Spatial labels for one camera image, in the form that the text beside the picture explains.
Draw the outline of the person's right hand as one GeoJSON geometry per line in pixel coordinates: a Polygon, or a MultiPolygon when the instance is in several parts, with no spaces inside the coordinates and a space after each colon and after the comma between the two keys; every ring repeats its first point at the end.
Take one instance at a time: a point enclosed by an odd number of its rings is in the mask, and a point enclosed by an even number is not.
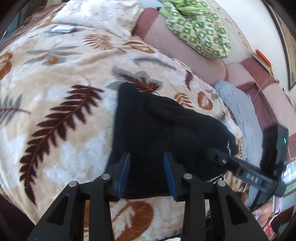
{"type": "Polygon", "coordinates": [[[268,223],[269,217],[271,216],[272,212],[273,204],[269,200],[263,206],[253,211],[252,214],[258,216],[257,222],[263,228],[268,223]]]}

